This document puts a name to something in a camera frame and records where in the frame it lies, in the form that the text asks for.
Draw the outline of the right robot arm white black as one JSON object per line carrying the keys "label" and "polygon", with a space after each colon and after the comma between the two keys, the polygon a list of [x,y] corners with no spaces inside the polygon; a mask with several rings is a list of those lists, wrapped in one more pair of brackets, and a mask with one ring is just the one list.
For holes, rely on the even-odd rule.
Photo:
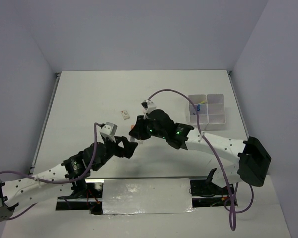
{"label": "right robot arm white black", "polygon": [[137,140],[161,138],[175,149],[200,151],[231,162],[227,167],[219,164],[219,169],[209,173],[211,179],[207,180],[206,189],[211,194],[239,182],[262,187],[271,163],[271,156],[255,137],[239,140],[200,132],[191,125],[175,123],[161,109],[137,116],[129,135]]}

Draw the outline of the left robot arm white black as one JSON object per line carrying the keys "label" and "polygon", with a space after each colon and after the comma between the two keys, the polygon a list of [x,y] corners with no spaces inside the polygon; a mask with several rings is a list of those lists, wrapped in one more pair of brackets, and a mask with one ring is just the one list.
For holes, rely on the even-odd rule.
{"label": "left robot arm white black", "polygon": [[112,141],[92,143],[78,154],[36,175],[23,176],[12,181],[0,179],[0,222],[12,220],[35,204],[56,197],[75,196],[87,193],[85,179],[91,171],[98,171],[113,156],[131,158],[136,142],[125,137]]}

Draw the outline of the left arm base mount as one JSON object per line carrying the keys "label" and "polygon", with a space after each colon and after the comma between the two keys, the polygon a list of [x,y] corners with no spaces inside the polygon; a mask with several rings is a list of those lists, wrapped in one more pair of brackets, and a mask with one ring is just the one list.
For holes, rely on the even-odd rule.
{"label": "left arm base mount", "polygon": [[56,211],[87,211],[91,215],[103,215],[104,182],[87,182],[85,193],[74,196],[58,197]]}

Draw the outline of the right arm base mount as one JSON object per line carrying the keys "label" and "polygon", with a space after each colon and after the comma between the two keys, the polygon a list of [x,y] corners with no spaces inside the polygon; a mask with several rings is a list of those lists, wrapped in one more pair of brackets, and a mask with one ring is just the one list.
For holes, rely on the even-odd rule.
{"label": "right arm base mount", "polygon": [[192,196],[193,208],[231,205],[228,188],[207,183],[205,179],[190,180],[189,193]]}

